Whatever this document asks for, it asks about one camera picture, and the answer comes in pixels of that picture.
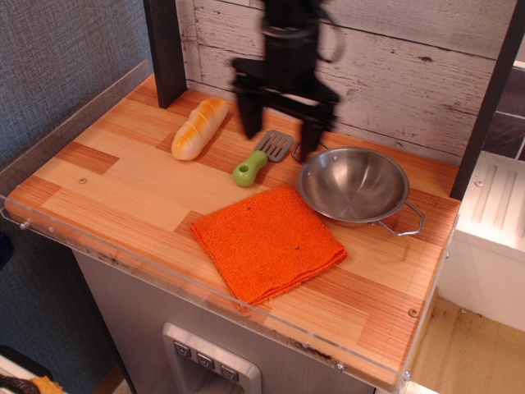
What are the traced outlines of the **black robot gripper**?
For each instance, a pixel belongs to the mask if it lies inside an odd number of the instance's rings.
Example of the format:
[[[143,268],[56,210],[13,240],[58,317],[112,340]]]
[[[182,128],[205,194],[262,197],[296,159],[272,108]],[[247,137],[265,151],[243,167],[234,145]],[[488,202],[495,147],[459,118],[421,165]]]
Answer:
[[[262,25],[264,59],[237,57],[233,83],[245,135],[253,138],[263,126],[263,108],[302,120],[300,162],[332,129],[339,96],[316,76],[319,25],[300,30]]]

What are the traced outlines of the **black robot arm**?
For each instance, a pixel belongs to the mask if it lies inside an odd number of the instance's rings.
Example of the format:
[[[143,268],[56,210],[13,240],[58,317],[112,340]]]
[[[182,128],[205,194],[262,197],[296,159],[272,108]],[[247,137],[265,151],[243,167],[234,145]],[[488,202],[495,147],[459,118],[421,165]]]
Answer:
[[[340,100],[316,76],[321,19],[330,17],[319,1],[266,1],[261,22],[264,58],[232,61],[244,133],[252,138],[262,129],[264,108],[299,119],[301,162],[331,130]]]

